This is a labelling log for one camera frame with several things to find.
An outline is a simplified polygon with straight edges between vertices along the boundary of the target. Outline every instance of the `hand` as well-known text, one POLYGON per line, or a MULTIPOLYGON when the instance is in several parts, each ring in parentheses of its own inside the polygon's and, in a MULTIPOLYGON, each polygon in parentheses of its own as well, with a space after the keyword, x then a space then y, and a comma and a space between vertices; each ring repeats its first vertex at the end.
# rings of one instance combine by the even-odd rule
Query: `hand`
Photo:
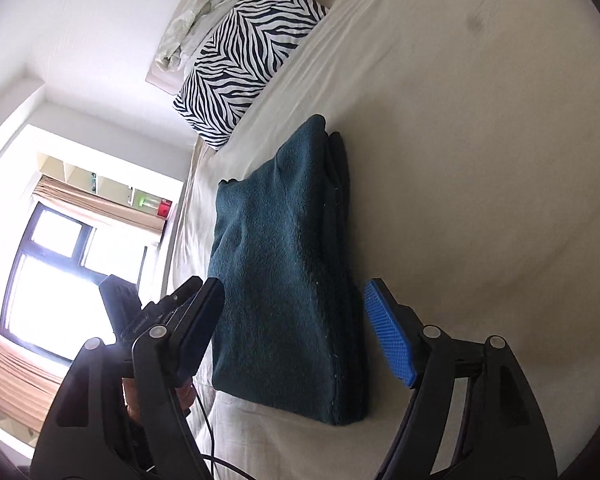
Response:
MULTIPOLYGON (((126 411, 139 426, 142 426, 140 420, 140 402, 138 401, 138 391, 136 390, 136 381, 134 379, 122 379, 122 389, 125 393, 126 411)), ((182 411, 190 408, 196 400, 196 389, 193 386, 193 380, 189 379, 181 387, 176 388, 176 394, 180 401, 182 411)))

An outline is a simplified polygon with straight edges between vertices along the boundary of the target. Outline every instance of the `black cable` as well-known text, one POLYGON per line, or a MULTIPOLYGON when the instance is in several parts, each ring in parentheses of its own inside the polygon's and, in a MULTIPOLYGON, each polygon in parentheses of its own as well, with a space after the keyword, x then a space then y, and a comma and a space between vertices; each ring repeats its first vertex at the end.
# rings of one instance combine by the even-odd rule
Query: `black cable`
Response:
POLYGON ((205 460, 209 460, 212 464, 216 463, 216 464, 220 464, 223 465, 225 468, 230 469, 231 471, 238 473, 238 475, 246 478, 247 480, 256 480, 253 476, 251 476, 249 473, 245 473, 242 469, 240 469, 239 467, 236 467, 233 464, 229 464, 228 462, 225 462, 224 460, 222 460, 221 458, 214 458, 212 456, 209 455, 201 455, 202 458, 204 458, 205 460))
POLYGON ((206 416, 205 405, 202 404, 202 399, 200 399, 200 394, 196 390, 196 399, 198 400, 198 404, 200 405, 200 410, 202 410, 202 415, 205 417, 206 428, 209 431, 209 435, 211 436, 211 478, 215 478, 215 470, 214 461, 216 459, 216 440, 214 438, 214 430, 211 429, 211 424, 209 423, 209 418, 206 416))
POLYGON ((216 440, 214 438, 214 430, 211 429, 211 424, 209 423, 209 419, 208 416, 206 416, 206 410, 205 410, 205 406, 204 404, 202 404, 202 399, 200 399, 200 395, 198 394, 198 391, 196 390, 196 399, 198 400, 198 404, 200 405, 200 410, 202 410, 202 415, 205 417, 205 422, 206 422, 206 428, 209 431, 209 435, 211 436, 211 455, 205 455, 205 454, 200 454, 200 456, 204 459, 204 460, 209 460, 209 462, 211 462, 211 477, 214 477, 214 471, 215 471, 215 466, 214 464, 220 464, 222 466, 224 466, 227 469, 230 469, 231 471, 238 473, 238 475, 242 476, 243 478, 246 478, 247 480, 256 480, 253 476, 251 476, 248 473, 245 473, 242 469, 240 469, 239 467, 236 467, 235 465, 226 462, 225 460, 222 460, 221 458, 216 458, 216 440))

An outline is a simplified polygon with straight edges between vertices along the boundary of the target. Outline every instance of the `pillow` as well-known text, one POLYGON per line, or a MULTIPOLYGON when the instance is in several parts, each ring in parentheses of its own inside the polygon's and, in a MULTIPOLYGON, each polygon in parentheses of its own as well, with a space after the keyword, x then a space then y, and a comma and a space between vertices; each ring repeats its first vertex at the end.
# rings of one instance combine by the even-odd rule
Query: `pillow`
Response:
POLYGON ((218 150, 326 13, 315 0, 239 0, 200 50, 174 107, 218 150))
POLYGON ((157 67, 162 72, 175 72, 185 68, 189 75, 198 49, 237 2, 238 0, 187 0, 160 40, 154 60, 157 67))

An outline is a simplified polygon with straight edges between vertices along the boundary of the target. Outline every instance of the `white crumpled cloth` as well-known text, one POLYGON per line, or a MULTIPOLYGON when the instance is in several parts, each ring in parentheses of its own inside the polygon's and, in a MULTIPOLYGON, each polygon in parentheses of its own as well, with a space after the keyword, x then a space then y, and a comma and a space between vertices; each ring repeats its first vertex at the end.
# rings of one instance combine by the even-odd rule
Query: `white crumpled cloth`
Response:
POLYGON ((182 13, 165 31, 155 54, 155 62, 165 72, 175 71, 193 62, 220 21, 238 0, 189 0, 182 13))

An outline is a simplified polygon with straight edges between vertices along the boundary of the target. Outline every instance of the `white bed sheet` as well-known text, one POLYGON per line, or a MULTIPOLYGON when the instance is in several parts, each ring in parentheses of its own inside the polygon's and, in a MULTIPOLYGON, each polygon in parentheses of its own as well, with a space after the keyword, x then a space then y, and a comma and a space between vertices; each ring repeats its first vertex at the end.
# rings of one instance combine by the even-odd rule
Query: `white bed sheet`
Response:
MULTIPOLYGON (((600 422, 598 12, 590 0, 319 1, 330 14, 228 144, 197 146, 174 283, 206 275, 219 180, 248 176, 323 114, 349 154, 358 283, 384 278, 452 336, 503 335, 563 469, 600 422)), ((208 355, 196 384, 216 455, 258 480, 373 478, 410 393, 368 341, 370 415, 346 428, 215 394, 208 355)), ((452 428, 461 406, 454 396, 452 428)))

